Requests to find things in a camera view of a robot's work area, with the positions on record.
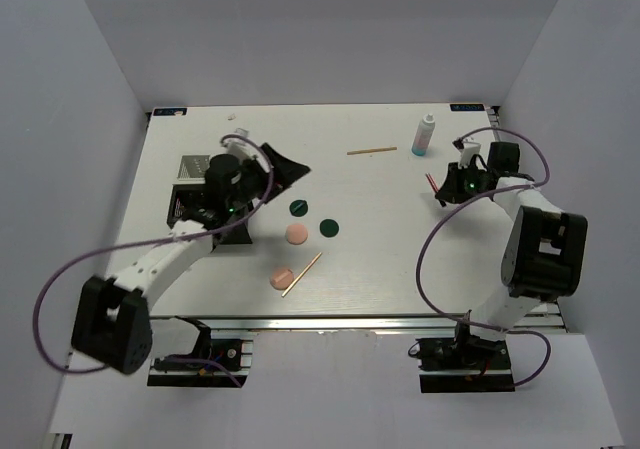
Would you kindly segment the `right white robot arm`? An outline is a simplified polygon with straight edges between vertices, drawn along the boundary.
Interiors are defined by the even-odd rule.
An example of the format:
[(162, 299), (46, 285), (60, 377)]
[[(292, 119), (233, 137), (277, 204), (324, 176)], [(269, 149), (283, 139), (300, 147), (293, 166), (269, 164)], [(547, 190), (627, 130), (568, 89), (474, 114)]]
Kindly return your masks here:
[(503, 332), (531, 310), (575, 293), (588, 222), (550, 203), (533, 178), (519, 170), (518, 144), (493, 142), (486, 159), (477, 142), (459, 140), (454, 146), (460, 158), (448, 164), (435, 198), (460, 206), (488, 194), (513, 222), (500, 267), (502, 286), (456, 325), (452, 357), (472, 368), (496, 353)]

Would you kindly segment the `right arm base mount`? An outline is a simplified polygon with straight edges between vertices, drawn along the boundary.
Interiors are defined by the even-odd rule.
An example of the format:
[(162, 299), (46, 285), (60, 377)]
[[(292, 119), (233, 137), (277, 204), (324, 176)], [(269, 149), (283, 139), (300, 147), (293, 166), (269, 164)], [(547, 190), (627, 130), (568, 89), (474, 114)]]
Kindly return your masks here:
[(453, 337), (417, 339), (407, 354), (419, 362), (423, 394), (515, 391), (506, 342), (480, 339), (460, 323)]

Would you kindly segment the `brown black makeup pencil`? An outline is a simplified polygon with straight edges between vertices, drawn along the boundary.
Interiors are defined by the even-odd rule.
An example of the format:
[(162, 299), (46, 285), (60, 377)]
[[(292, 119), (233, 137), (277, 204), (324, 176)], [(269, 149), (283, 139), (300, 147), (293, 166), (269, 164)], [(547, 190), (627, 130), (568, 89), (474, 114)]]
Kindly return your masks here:
[(429, 173), (426, 173), (425, 176), (426, 176), (427, 181), (429, 182), (429, 185), (431, 186), (433, 192), (437, 193), (439, 191), (439, 188), (438, 188), (435, 180), (433, 179), (433, 177)]

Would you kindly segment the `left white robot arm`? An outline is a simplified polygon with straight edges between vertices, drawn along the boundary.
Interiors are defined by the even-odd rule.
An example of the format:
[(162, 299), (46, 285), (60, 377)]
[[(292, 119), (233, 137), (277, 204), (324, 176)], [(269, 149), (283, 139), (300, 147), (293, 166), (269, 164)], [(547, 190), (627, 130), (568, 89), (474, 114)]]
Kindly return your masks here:
[(84, 283), (71, 337), (74, 350), (122, 374), (135, 373), (151, 353), (150, 311), (164, 292), (235, 230), (245, 229), (257, 208), (311, 171), (267, 143), (252, 157), (240, 146), (244, 140), (229, 137), (227, 150), (210, 159), (203, 183), (182, 198), (184, 210), (167, 241), (119, 272)]

